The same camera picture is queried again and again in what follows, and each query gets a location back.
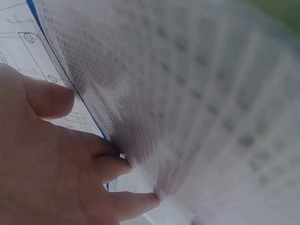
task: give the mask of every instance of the blue line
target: blue line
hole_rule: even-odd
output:
[[[42,25],[41,25],[41,22],[40,22],[40,20],[39,20],[39,18],[38,18],[38,13],[37,13],[37,10],[36,10],[36,8],[35,8],[35,6],[34,6],[33,1],[32,1],[32,0],[26,0],[26,2],[27,2],[27,5],[28,5],[28,7],[29,7],[29,9],[30,9],[30,11],[31,11],[31,13],[32,13],[32,15],[34,16],[34,18],[35,18],[35,20],[36,20],[36,22],[37,22],[39,28],[41,29],[41,31],[42,31],[42,33],[43,33],[43,35],[44,35],[46,41],[48,42],[48,44],[49,44],[49,46],[50,46],[50,48],[51,48],[53,54],[55,55],[55,53],[54,53],[54,51],[53,51],[53,49],[52,49],[52,46],[50,45],[50,43],[49,43],[49,41],[48,41],[48,39],[47,39],[47,37],[46,37],[46,35],[45,35],[45,33],[44,33],[44,30],[43,30]],[[56,55],[55,55],[55,57],[56,57],[57,61],[59,62],[60,67],[63,69],[64,73],[67,74],[66,71],[64,70],[64,68],[62,67],[62,65],[61,65],[61,63],[60,63],[60,61],[58,60],[58,58],[57,58]],[[107,137],[106,137],[105,133],[103,132],[103,130],[101,129],[101,127],[98,125],[98,123],[97,123],[97,121],[95,120],[95,118],[93,117],[93,115],[91,114],[90,110],[88,109],[88,107],[87,107],[87,105],[86,105],[86,102],[84,101],[84,99],[82,98],[82,96],[79,94],[78,90],[77,90],[75,87],[74,87],[74,89],[75,89],[75,91],[77,92],[77,94],[78,94],[78,96],[80,97],[80,99],[82,100],[82,102],[83,102],[85,108],[88,110],[88,112],[89,112],[91,118],[93,119],[94,123],[96,124],[96,126],[97,126],[98,129],[100,130],[102,136],[104,137],[104,139],[107,140]],[[106,183],[106,189],[107,189],[107,191],[109,191],[109,183]]]

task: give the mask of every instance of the printed diagram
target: printed diagram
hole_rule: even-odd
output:
[[[70,112],[68,116],[62,118],[62,120],[72,122],[72,125],[67,125],[67,128],[75,129],[75,130],[84,130],[90,131],[90,127],[87,125],[87,122],[81,113]]]
[[[8,64],[33,79],[74,88],[45,41],[26,2],[21,1],[4,1],[4,6],[0,8],[0,63]],[[84,103],[76,96],[69,115],[49,121],[101,135]]]
[[[14,45],[11,45],[11,38],[14,38]],[[33,79],[54,83],[57,83],[58,80],[63,81],[60,77],[44,74],[42,68],[39,66],[43,62],[36,61],[36,58],[42,59],[43,57],[41,58],[41,55],[36,55],[36,51],[31,51],[31,49],[37,47],[44,49],[39,36],[34,33],[0,33],[0,62],[12,66],[20,73]]]

